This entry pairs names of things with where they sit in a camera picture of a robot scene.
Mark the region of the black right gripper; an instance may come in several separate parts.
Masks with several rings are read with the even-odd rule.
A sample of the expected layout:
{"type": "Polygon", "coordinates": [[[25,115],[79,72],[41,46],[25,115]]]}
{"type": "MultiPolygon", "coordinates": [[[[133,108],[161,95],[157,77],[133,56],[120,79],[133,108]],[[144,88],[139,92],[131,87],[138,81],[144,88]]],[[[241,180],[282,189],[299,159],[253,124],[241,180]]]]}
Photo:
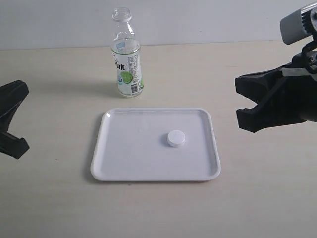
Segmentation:
{"type": "Polygon", "coordinates": [[[240,129],[255,133],[317,120],[316,50],[297,54],[281,67],[241,75],[234,82],[238,94],[257,104],[236,111],[240,129]]]}

